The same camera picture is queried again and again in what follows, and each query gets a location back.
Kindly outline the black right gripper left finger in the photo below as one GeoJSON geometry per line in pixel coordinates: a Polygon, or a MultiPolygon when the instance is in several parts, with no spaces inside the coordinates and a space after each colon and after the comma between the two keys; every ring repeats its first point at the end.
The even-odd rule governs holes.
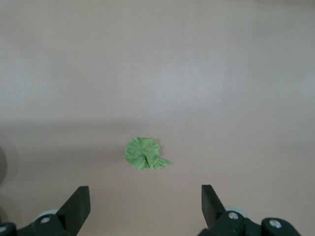
{"type": "Polygon", "coordinates": [[[0,223],[0,236],[77,236],[90,211],[89,187],[80,186],[54,214],[42,215],[21,229],[12,222],[0,223]]]}

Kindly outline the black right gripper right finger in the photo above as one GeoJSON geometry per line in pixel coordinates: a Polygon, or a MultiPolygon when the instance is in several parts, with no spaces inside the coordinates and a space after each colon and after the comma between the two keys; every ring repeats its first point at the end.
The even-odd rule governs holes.
{"type": "Polygon", "coordinates": [[[283,219],[269,217],[256,224],[235,210],[226,210],[211,185],[201,186],[201,206],[207,228],[198,236],[299,236],[283,219]]]}

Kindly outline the green lettuce leaf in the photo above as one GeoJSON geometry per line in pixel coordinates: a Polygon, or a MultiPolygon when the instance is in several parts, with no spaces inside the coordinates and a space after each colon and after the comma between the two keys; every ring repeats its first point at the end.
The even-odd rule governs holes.
{"type": "Polygon", "coordinates": [[[170,162],[160,158],[159,144],[150,138],[134,137],[125,148],[125,160],[137,170],[159,170],[170,165],[170,162]]]}

